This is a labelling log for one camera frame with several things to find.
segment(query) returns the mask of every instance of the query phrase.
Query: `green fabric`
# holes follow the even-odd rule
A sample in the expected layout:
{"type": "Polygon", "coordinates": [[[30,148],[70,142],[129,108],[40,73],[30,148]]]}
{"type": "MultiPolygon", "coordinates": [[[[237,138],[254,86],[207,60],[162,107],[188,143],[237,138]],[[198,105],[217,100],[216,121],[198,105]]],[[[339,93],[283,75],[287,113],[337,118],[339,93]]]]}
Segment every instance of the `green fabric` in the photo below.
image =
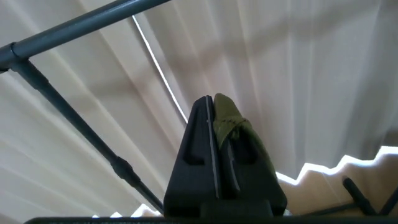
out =
{"type": "Polygon", "coordinates": [[[276,178],[274,166],[272,165],[271,159],[268,156],[266,148],[264,147],[260,137],[253,130],[250,122],[246,118],[242,117],[232,99],[221,93],[217,93],[213,104],[216,115],[213,126],[217,138],[218,148],[221,149],[221,146],[230,133],[232,139],[237,139],[239,138],[239,132],[244,131],[254,140],[257,148],[262,149],[262,156],[267,162],[269,170],[276,178]]]}

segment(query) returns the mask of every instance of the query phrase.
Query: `corrugated ceiling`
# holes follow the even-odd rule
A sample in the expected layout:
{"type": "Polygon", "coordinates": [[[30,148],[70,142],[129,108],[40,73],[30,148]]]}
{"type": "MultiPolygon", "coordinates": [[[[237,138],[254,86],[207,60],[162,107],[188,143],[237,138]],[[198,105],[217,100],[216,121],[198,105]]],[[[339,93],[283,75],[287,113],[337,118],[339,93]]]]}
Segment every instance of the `corrugated ceiling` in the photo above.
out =
{"type": "MultiPolygon", "coordinates": [[[[109,0],[2,0],[0,44],[109,0]]],[[[397,1],[173,0],[136,16],[188,117],[230,96],[278,172],[372,159],[397,114],[397,1]]],[[[163,198],[185,120],[133,19],[31,60],[163,198]]],[[[15,73],[0,76],[0,213],[130,215],[145,200],[15,73]]]]}

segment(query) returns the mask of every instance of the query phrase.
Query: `black device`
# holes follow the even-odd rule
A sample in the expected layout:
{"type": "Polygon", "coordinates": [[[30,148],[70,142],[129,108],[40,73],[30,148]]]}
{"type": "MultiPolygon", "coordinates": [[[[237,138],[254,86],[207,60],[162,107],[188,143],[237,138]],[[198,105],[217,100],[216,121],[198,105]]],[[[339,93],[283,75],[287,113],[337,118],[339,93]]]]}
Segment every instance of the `black device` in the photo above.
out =
{"type": "MultiPolygon", "coordinates": [[[[81,223],[398,223],[389,217],[278,217],[286,207],[286,198],[258,152],[244,136],[229,139],[217,149],[212,130],[213,110],[209,96],[199,99],[178,153],[172,178],[165,195],[165,206],[141,182],[124,159],[115,153],[85,123],[80,115],[29,61],[39,53],[79,38],[117,21],[158,6],[169,0],[117,0],[51,29],[0,48],[0,73],[9,69],[21,75],[67,119],[124,179],[166,218],[35,218],[28,224],[81,223]]],[[[366,215],[376,215],[369,201],[354,183],[347,180],[355,207],[366,215]]],[[[387,215],[398,201],[398,189],[379,215],[387,215]]],[[[344,205],[319,211],[321,215],[353,207],[344,205]]]]}

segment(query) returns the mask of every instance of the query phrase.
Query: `white corrugated panel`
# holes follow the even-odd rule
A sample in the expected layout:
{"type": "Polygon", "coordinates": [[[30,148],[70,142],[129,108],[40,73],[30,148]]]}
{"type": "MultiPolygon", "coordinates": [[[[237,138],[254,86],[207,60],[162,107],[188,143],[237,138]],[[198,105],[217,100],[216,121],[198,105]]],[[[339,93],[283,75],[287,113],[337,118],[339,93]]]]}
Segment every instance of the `white corrugated panel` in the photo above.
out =
{"type": "MultiPolygon", "coordinates": [[[[0,44],[109,0],[0,1],[0,44]]],[[[224,93],[278,172],[372,159],[398,103],[396,1],[173,0],[136,16],[184,115],[224,93]]],[[[163,198],[185,127],[132,19],[31,60],[163,198]]],[[[130,216],[145,200],[36,91],[0,75],[0,213],[130,216]]]]}

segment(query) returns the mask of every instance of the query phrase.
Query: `black rod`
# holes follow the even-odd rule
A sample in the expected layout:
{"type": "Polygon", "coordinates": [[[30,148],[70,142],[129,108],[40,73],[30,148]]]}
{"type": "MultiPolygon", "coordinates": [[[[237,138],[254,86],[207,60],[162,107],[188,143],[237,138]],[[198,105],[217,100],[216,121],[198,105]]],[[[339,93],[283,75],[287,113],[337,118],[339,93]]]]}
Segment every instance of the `black rod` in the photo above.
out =
{"type": "Polygon", "coordinates": [[[391,210],[395,207],[398,202],[398,187],[392,193],[392,195],[388,198],[384,206],[381,208],[379,214],[380,215],[388,215],[390,214],[391,210]]]}
{"type": "Polygon", "coordinates": [[[160,213],[163,213],[162,202],[141,182],[130,164],[109,148],[30,61],[13,63],[11,69],[39,91],[109,161],[120,178],[134,187],[160,213]]]}
{"type": "Polygon", "coordinates": [[[352,196],[354,202],[357,204],[359,209],[361,209],[364,215],[377,215],[369,200],[362,194],[362,192],[358,189],[353,180],[348,177],[344,178],[343,186],[352,196]]]}
{"type": "MultiPolygon", "coordinates": [[[[117,0],[16,42],[12,51],[19,58],[29,58],[167,1],[169,0],[117,0]]],[[[0,48],[0,70],[8,69],[16,61],[13,54],[10,54],[7,46],[0,48]]]]}
{"type": "Polygon", "coordinates": [[[303,216],[315,216],[315,215],[327,215],[327,214],[331,214],[331,213],[336,213],[336,212],[342,212],[348,209],[353,209],[353,208],[357,208],[358,206],[355,203],[348,203],[345,205],[339,205],[336,207],[331,207],[331,208],[326,208],[323,210],[319,210],[319,211],[315,211],[315,212],[311,212],[308,214],[305,214],[303,216]]]}

